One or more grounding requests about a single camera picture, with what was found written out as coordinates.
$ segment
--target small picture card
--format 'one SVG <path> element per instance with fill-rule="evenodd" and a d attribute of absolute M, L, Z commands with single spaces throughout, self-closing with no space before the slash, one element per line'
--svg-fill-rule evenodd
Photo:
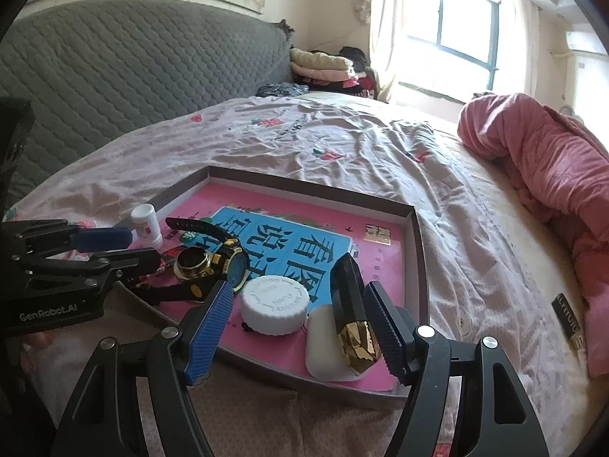
<path fill-rule="evenodd" d="M 391 230 L 376 225 L 366 225 L 366 233 L 363 235 L 363 239 L 377 244 L 391 245 Z"/>

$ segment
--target bed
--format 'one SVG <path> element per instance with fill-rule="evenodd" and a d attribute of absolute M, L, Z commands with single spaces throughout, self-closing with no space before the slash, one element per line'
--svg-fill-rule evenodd
<path fill-rule="evenodd" d="M 219 37 L 210 40 L 211 33 Z M 106 46 L 92 45 L 98 36 Z M 32 98 L 37 125 L 10 217 L 113 225 L 210 163 L 412 204 L 421 218 L 431 324 L 465 341 L 497 337 L 534 404 L 550 455 L 572 455 L 603 414 L 609 380 L 589 380 L 550 306 L 562 292 L 582 320 L 567 251 L 497 168 L 464 149 L 449 122 L 340 94 L 251 97 L 259 85 L 289 79 L 288 38 L 286 26 L 164 0 L 70 3 L 18 21 L 0 44 L 0 94 Z M 148 66 L 136 51 L 153 57 Z M 105 60 L 122 64 L 121 72 L 103 74 Z M 258 125 L 257 118 L 280 123 Z M 58 142 L 73 149 L 65 153 Z M 321 160 L 314 151 L 335 156 Z M 49 348 L 33 351 L 34 381 L 54 420 L 101 338 L 144 339 L 158 327 L 114 291 L 103 318 L 62 329 Z M 269 386 L 221 363 L 190 393 L 218 456 L 246 449 L 382 455 L 397 422 L 394 411 Z M 444 444 L 457 396 L 453 383 Z M 145 383 L 139 397 L 148 450 L 162 455 Z"/>

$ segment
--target tray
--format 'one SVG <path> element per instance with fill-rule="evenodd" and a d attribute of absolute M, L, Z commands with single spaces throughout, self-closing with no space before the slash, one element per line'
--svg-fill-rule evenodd
<path fill-rule="evenodd" d="M 161 223 L 163 250 L 180 244 L 179 235 L 164 224 L 165 217 L 213 217 L 226 206 L 252 216 L 269 214 L 305 224 L 312 232 L 321 229 L 348 236 L 364 282 L 381 280 L 396 305 L 406 306 L 419 323 L 429 323 L 424 254 L 412 206 L 335 187 L 216 166 L 194 172 L 149 203 L 156 208 Z M 130 226 L 130 222 L 126 219 L 118 225 Z M 370 230 L 375 227 L 391 230 L 390 245 L 370 242 Z M 264 258 L 254 256 L 252 266 L 260 269 L 260 260 Z M 329 296 L 320 300 L 328 302 Z M 192 306 L 175 302 L 149 308 L 177 323 Z M 407 389 L 397 384 L 383 362 L 359 381 L 331 383 L 312 378 L 304 362 L 304 329 L 283 337 L 245 332 L 239 307 L 237 296 L 217 359 L 268 383 L 356 406 L 386 409 L 401 407 L 406 401 Z"/>

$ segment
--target blue gripper pad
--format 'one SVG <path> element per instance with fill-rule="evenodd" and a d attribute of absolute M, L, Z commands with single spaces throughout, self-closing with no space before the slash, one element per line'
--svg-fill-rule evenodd
<path fill-rule="evenodd" d="M 180 322 L 179 329 L 183 332 L 180 357 L 187 385 L 195 384 L 207 373 L 233 310 L 233 299 L 233 288 L 219 281 L 203 304 L 189 310 Z"/>
<path fill-rule="evenodd" d="M 126 227 L 83 228 L 71 236 L 70 245 L 80 252 L 110 251 L 126 249 L 133 235 Z"/>

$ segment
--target gray quilted headboard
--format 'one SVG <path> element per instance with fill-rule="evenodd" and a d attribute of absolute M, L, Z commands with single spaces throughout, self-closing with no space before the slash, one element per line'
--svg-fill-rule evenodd
<path fill-rule="evenodd" d="M 281 26 L 173 0 L 87 0 L 15 22 L 0 96 L 31 99 L 37 120 L 8 203 L 124 133 L 291 81 L 289 47 Z"/>

